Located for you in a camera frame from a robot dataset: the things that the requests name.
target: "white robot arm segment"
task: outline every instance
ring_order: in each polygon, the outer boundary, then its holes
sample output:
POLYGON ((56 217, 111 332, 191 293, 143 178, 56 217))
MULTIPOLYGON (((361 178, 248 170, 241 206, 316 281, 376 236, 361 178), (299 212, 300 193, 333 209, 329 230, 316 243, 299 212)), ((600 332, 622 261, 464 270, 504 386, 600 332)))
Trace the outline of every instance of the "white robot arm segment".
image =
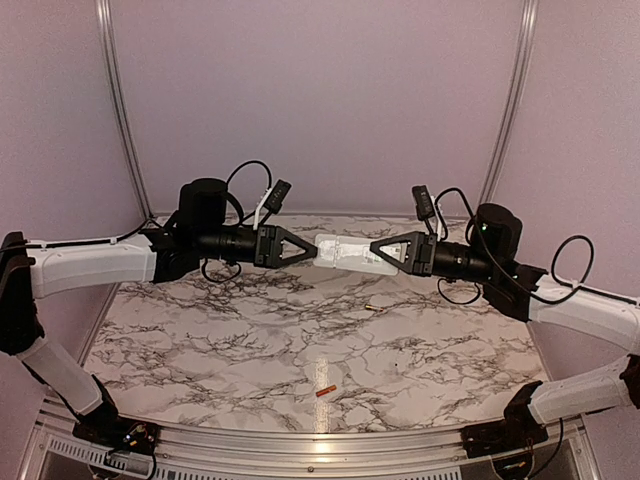
MULTIPOLYGON (((562 298, 570 289, 556 283, 550 275, 538 281, 536 293, 542 298, 562 298)), ((640 309, 631 304, 579 291, 559 305, 546 305, 532 298, 529 318, 586 333, 618 345, 628 353, 640 355, 640 309)))
POLYGON ((120 282, 150 282, 156 253, 144 235, 114 244, 70 246, 29 251, 34 298, 44 298, 73 288, 120 282))

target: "black joint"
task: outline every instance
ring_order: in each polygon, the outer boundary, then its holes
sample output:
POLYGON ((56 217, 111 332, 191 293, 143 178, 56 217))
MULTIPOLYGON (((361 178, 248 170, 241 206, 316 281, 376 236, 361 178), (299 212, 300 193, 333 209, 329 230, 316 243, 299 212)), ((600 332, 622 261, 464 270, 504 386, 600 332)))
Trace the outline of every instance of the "black joint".
POLYGON ((73 436, 114 451, 152 455, 160 427, 146 420, 121 417, 107 389, 95 376, 93 378, 102 392, 102 403, 87 415, 78 416, 73 436))
POLYGON ((263 225, 258 228, 258 239, 253 264, 262 268, 280 268, 303 260, 315 258, 318 247, 282 227, 263 225), (291 243, 302 252, 290 257, 284 257, 284 245, 291 243))
POLYGON ((496 455, 546 442, 549 435, 529 410, 533 392, 542 382, 523 386, 504 410, 504 419, 462 429, 462 445, 469 458, 496 455))
POLYGON ((640 356, 629 355, 627 369, 620 374, 629 390, 629 397, 636 408, 640 408, 640 356))
POLYGON ((16 355, 27 350, 44 330, 38 322, 31 289, 31 265, 21 232, 7 235, 0 253, 0 351, 16 355))
POLYGON ((200 268, 198 252, 187 246, 176 244, 172 235, 163 229, 143 230, 151 242, 151 250, 156 252, 156 269, 153 283, 171 282, 200 268))
POLYGON ((264 208, 276 215, 280 213, 280 210, 282 209, 282 202, 284 202, 289 190, 291 190, 290 183, 285 182, 284 180, 278 180, 275 187, 273 187, 273 190, 271 190, 271 193, 267 197, 267 200, 264 203, 264 208))
POLYGON ((436 210, 431 201, 431 195, 425 185, 416 185, 411 189, 413 200, 416 203, 416 215, 418 220, 424 222, 436 216, 436 210))
POLYGON ((418 277, 429 277, 433 272, 437 243, 438 237, 435 234, 410 232, 371 242, 369 250, 405 273, 418 277), (384 247, 395 244, 406 245, 403 259, 398 260, 383 250, 384 247))

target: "small orange object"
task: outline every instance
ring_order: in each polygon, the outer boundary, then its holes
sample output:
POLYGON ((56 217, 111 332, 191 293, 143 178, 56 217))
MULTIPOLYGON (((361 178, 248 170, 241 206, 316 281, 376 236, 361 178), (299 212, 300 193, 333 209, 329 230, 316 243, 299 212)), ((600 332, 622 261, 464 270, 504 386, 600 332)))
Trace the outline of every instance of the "small orange object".
POLYGON ((335 385, 331 385, 330 387, 323 388, 322 390, 316 392, 316 397, 321 397, 322 395, 326 395, 327 393, 331 393, 337 388, 338 387, 336 387, 335 385))

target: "black connector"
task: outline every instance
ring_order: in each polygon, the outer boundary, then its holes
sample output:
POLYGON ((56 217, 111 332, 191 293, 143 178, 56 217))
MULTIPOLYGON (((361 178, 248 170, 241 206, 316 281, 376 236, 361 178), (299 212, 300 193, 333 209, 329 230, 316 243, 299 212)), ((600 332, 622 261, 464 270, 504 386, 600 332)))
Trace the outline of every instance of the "black connector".
POLYGON ((411 189, 413 200, 416 202, 416 215, 418 220, 426 222, 436 216, 436 209, 431 201, 431 195, 425 185, 416 185, 411 189))
POLYGON ((275 187, 271 190, 271 193, 267 197, 267 201, 264 203, 264 208, 269 210, 269 212, 277 215, 280 213, 282 209, 282 202, 284 202, 284 198, 291 190, 291 184, 285 182, 284 180, 278 180, 276 182, 275 187))

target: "black cable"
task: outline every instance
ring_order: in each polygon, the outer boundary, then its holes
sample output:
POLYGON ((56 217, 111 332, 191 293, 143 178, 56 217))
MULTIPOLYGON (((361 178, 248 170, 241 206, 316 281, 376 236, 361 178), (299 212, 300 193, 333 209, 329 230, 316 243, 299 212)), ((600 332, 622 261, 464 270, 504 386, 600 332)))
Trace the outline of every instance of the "black cable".
POLYGON ((556 445, 555 450, 553 451, 551 456, 547 459, 547 461, 540 466, 538 470, 536 470, 534 473, 532 473, 527 477, 527 480, 532 480, 533 478, 536 478, 538 475, 540 475, 540 473, 545 468, 549 466, 549 464, 553 461, 553 459, 556 458, 556 455, 558 455, 558 452, 560 451, 560 447, 562 447, 563 440, 564 440, 564 421, 560 419, 560 439, 558 440, 558 444, 556 445))
POLYGON ((273 183, 273 176, 271 175, 271 169, 262 160, 257 160, 257 159, 247 160, 246 162, 238 165, 236 169, 233 172, 231 172, 231 175, 229 175, 229 177, 227 178, 227 186, 229 185, 229 183, 231 183, 231 180, 233 180, 233 177, 235 177, 240 170, 242 170, 243 168, 249 165, 260 165, 264 169, 264 171, 267 173, 267 188, 271 188, 271 184, 273 183))
MULTIPOLYGON (((129 233, 125 233, 124 235, 120 235, 119 237, 115 237, 116 243, 122 242, 127 238, 134 236, 140 230, 142 230, 149 220, 145 220, 139 227, 135 230, 130 231, 129 233)), ((64 242, 53 242, 53 243, 25 243, 24 245, 12 245, 10 247, 5 247, 0 249, 0 253, 8 252, 11 250, 19 250, 21 248, 27 249, 36 249, 36 248, 63 248, 63 247, 85 247, 90 245, 107 245, 111 243, 111 238, 100 238, 96 240, 72 240, 72 241, 64 241, 64 242)))
MULTIPOLYGON (((257 159, 256 160, 247 160, 246 162, 238 165, 236 167, 236 169, 233 172, 231 172, 231 175, 229 175, 229 177, 227 178, 227 187, 229 187, 229 184, 231 183, 231 180, 233 179, 233 177, 235 177, 236 174, 240 170, 242 170, 243 168, 245 168, 245 167, 247 167, 249 165, 260 165, 264 169, 264 171, 267 173, 267 188, 265 190, 269 190, 271 188, 271 185, 273 184, 273 176, 271 175, 271 169, 262 160, 257 160, 257 159)), ((256 214, 255 210, 253 212, 249 213, 246 216, 242 216, 242 215, 239 214, 238 215, 238 223, 235 224, 234 226, 242 225, 244 222, 249 220, 255 214, 256 214)))
POLYGON ((477 283, 474 283, 475 287, 476 287, 476 294, 475 296, 471 299, 471 300, 467 300, 466 302, 456 302, 454 300, 451 300, 449 297, 447 297, 444 292, 442 291, 442 288, 440 287, 440 282, 446 282, 447 279, 446 278, 439 278, 438 279, 438 283, 436 284, 436 286, 438 287, 438 293, 440 294, 440 296, 442 298, 444 298, 447 302, 449 303, 453 303, 454 305, 471 305, 473 302, 475 302, 476 300, 478 300, 480 298, 480 296, 482 295, 482 290, 480 290, 480 287, 478 287, 477 283))
MULTIPOLYGON (((489 257, 489 260, 491 260, 491 263, 493 263, 493 265, 500 271, 500 273, 502 273, 505 278, 507 278, 509 280, 509 282, 511 282, 513 285, 515 285, 518 289, 522 290, 523 292, 525 292, 527 295, 529 295, 529 297, 539 301, 540 303, 544 303, 545 305, 559 305, 563 302, 566 302, 567 300, 569 300, 571 297, 573 297, 576 293, 578 293, 578 291, 580 291, 580 289, 582 288, 581 285, 578 285, 576 288, 573 288, 571 290, 571 292, 569 292, 567 295, 565 295, 562 298, 559 298, 557 300, 548 300, 546 298, 542 298, 539 295, 536 295, 533 292, 530 292, 529 290, 527 290, 525 287, 523 287, 522 285, 520 285, 514 278, 511 277, 511 275, 509 275, 504 268, 502 268, 502 266, 498 263, 498 261, 495 259, 495 257, 491 254, 491 251, 489 250, 489 246, 487 245, 487 242, 484 239, 484 235, 482 234, 482 229, 480 228, 480 225, 478 225, 478 219, 476 218, 473 209, 471 208, 471 205, 469 205, 469 201, 467 200, 467 197, 465 196, 464 192, 462 190, 460 190, 458 187, 451 187, 451 188, 447 188, 446 190, 442 191, 440 193, 440 195, 438 195, 438 197, 442 197, 444 195, 446 195, 447 193, 450 192, 456 192, 458 195, 460 195, 460 198, 462 199, 462 202, 464 203, 465 208, 467 209, 467 212, 469 213, 469 216, 471 217, 472 221, 473 221, 473 226, 476 229, 476 231, 478 232, 478 237, 480 238, 480 242, 482 243, 482 247, 484 248, 485 253, 487 254, 487 256, 489 257)), ((588 237, 584 236, 584 235, 574 235, 573 237, 569 237, 567 240, 565 240, 565 242, 571 242, 573 240, 577 240, 577 239, 581 239, 584 240, 585 242, 587 242, 587 245, 589 245, 589 249, 590 249, 590 256, 589 256, 589 263, 587 265, 587 268, 585 269, 584 274, 582 275, 582 278, 580 279, 579 283, 583 284, 587 278, 589 277, 589 273, 591 273, 591 267, 593 266, 593 261, 595 259, 595 247, 593 246, 593 242, 591 242, 591 240, 589 240, 588 237)))
POLYGON ((209 274, 207 273, 207 264, 209 263, 209 259, 205 258, 204 259, 204 263, 202 264, 202 266, 200 267, 200 273, 202 273, 202 276, 209 282, 211 283, 215 283, 217 285, 221 285, 223 283, 227 283, 230 280, 233 280, 234 278, 237 278, 241 273, 242 273, 242 265, 240 265, 239 263, 236 263, 237 267, 238 267, 238 271, 236 273, 234 273, 233 275, 231 275, 230 277, 227 278, 223 278, 222 280, 215 280, 214 278, 210 277, 209 274))
MULTIPOLYGON (((561 278, 558 277, 558 275, 556 275, 556 263, 558 261, 558 257, 560 255, 560 252, 562 252, 562 250, 564 249, 564 247, 566 247, 569 243, 571 243, 571 241, 575 240, 576 237, 584 237, 583 235, 574 235, 573 237, 569 237, 567 240, 565 240, 564 242, 562 242, 562 244, 560 245, 560 247, 558 247, 558 250, 556 250, 555 255, 553 256, 553 261, 551 262, 551 278, 553 278, 553 280, 562 285, 563 287, 573 287, 573 285, 570 282, 566 282, 564 280, 562 280, 561 278)), ((582 238, 583 240, 589 242, 590 240, 587 239, 586 237, 582 238)), ((609 292, 602 292, 600 290, 597 290, 595 288, 590 288, 590 287, 586 287, 584 285, 580 286, 581 290, 584 290, 585 292, 589 292, 589 293, 594 293, 596 295, 601 295, 603 297, 606 298, 610 298, 612 300, 618 300, 621 302, 626 302, 630 305, 635 305, 636 301, 634 301, 633 299, 629 298, 629 297, 624 297, 622 295, 616 295, 615 293, 609 293, 609 292)))
POLYGON ((442 216, 442 212, 440 211, 440 207, 438 206, 438 203, 440 202, 440 199, 444 197, 447 193, 448 193, 447 190, 440 192, 440 194, 438 194, 435 201, 433 202, 433 206, 436 209, 436 213, 438 214, 438 218, 440 219, 440 223, 442 224, 443 233, 442 233, 442 238, 440 240, 443 242, 447 238, 449 238, 449 229, 447 228, 447 222, 444 221, 444 217, 442 216))

